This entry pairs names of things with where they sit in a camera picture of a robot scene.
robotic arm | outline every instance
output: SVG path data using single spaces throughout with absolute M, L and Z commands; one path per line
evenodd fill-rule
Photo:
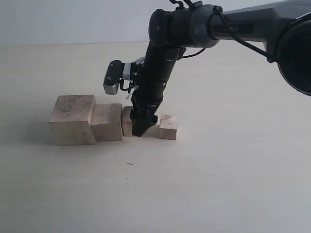
M 141 137 L 158 119 L 155 115 L 175 63 L 212 48 L 220 40 L 236 40 L 277 62 L 279 71 L 297 91 L 311 96 L 311 0 L 286 0 L 223 12 L 220 6 L 170 0 L 175 11 L 157 9 L 149 22 L 145 57 L 132 63 L 112 61 L 104 90 L 116 95 L 118 88 L 132 95 L 132 134 Z M 265 51 L 246 41 L 262 42 Z M 202 48 L 184 56 L 186 48 Z M 124 80 L 129 81 L 124 88 Z

wooden cube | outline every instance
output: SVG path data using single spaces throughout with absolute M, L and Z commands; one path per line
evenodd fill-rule
M 122 104 L 97 104 L 91 122 L 96 141 L 122 141 Z
M 171 115 L 161 115 L 159 138 L 177 139 L 178 117 Z
M 59 96 L 49 120 L 50 129 L 60 146 L 93 145 L 91 129 L 94 95 Z
M 123 136 L 130 137 L 132 135 L 132 120 L 131 120 L 131 110 L 133 107 L 126 106 L 123 108 L 122 114 L 122 130 Z

wooden block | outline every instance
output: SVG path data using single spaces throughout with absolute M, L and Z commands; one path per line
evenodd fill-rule
M 161 115 L 159 138 L 177 139 L 178 117 L 171 115 Z
M 91 129 L 94 95 L 59 96 L 49 121 L 50 129 L 60 146 L 93 145 Z
M 132 120 L 131 120 L 131 110 L 133 107 L 127 106 L 123 108 L 122 114 L 122 130 L 123 136 L 130 137 L 132 135 Z
M 97 104 L 92 118 L 96 141 L 122 141 L 122 104 Z

light wooden table surface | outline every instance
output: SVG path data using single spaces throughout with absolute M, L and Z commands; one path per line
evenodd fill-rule
M 130 105 L 104 74 L 146 47 L 0 47 L 0 232 L 310 233 L 311 98 L 238 43 L 177 63 L 158 111 L 177 141 L 54 145 L 57 96 Z

white wall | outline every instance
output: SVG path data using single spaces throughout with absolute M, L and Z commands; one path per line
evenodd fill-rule
M 203 0 L 225 10 L 277 0 Z M 148 40 L 148 22 L 168 0 L 0 0 L 0 45 Z

